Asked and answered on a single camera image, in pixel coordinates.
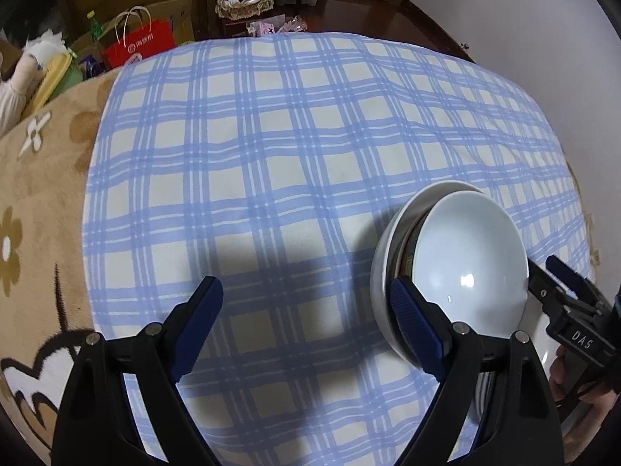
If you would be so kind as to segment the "person's right hand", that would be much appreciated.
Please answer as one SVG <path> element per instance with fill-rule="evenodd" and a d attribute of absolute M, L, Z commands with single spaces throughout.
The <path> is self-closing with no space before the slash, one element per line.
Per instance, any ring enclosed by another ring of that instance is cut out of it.
<path fill-rule="evenodd" d="M 617 394 L 607 382 L 598 380 L 587 363 L 565 346 L 559 346 L 550 365 L 550 389 L 561 423 L 578 417 L 605 417 Z"/>

